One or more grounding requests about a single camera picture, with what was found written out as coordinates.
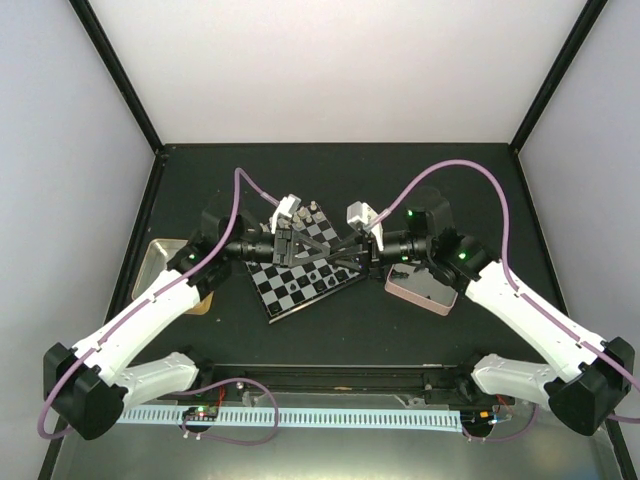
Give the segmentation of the white second left arm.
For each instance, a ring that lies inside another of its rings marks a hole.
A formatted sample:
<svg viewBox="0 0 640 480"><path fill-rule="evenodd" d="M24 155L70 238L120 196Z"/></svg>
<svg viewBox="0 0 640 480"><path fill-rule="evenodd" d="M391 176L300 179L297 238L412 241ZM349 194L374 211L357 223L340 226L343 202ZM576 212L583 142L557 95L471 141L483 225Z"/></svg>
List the white second left arm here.
<svg viewBox="0 0 640 480"><path fill-rule="evenodd" d="M191 275L186 287L168 300L153 304L153 314L147 319L148 343L173 320L196 306L211 294L231 274L233 260L269 263L292 269L326 258L330 247L294 230L278 230L274 234L261 233L227 243L221 254L206 260L198 272ZM191 349L173 352L167 357L127 368L114 379L125 411L159 397L185 395L209 377L211 362Z"/></svg>

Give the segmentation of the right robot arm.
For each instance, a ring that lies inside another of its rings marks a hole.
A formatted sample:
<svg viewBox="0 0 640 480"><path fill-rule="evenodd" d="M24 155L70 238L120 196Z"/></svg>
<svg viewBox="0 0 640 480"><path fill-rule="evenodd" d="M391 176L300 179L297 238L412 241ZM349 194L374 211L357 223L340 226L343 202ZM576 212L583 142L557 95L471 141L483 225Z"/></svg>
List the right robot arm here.
<svg viewBox="0 0 640 480"><path fill-rule="evenodd" d="M523 283L481 242L457 232L449 202L431 189L407 206L406 229L386 232L357 201L346 211L353 234L330 262L356 272L417 263L440 284L492 313L543 358L531 363L488 354L454 379L457 396L479 402L506 395L550 410L570 430L591 436L632 387L634 348L571 320Z"/></svg>

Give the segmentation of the white second right arm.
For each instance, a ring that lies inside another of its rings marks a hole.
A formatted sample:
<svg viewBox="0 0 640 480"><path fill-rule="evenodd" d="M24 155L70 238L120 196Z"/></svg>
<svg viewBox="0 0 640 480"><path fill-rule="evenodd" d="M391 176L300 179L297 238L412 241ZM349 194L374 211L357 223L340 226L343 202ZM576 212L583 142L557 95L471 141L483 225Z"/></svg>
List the white second right arm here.
<svg viewBox="0 0 640 480"><path fill-rule="evenodd" d="M355 233L331 249L331 264L358 273L371 273L389 265L414 263L440 284L470 297L470 289L488 278L491 267L500 267L495 256L471 236L450 230L438 237L409 231L385 233L381 242ZM504 359L496 354L474 356L457 369L456 390L465 402L479 394L527 400L544 408L550 381L547 365Z"/></svg>

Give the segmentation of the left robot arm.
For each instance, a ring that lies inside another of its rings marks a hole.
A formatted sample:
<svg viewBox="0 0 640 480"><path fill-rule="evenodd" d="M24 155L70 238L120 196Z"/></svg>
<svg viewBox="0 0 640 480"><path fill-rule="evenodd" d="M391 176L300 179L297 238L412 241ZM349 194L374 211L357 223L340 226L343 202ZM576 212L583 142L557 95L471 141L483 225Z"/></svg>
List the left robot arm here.
<svg viewBox="0 0 640 480"><path fill-rule="evenodd" d="M174 320L196 307L231 274L235 260L297 267L305 239L285 225L297 215L300 200L275 201L268 227L254 223L234 198L229 215L204 216L200 228L168 261L165 269L129 306L71 347L51 346L43 357L44 407L55 411L85 440L110 430L132 407L171 393L193 399L214 388L213 372L185 353L137 367L132 360Z"/></svg>

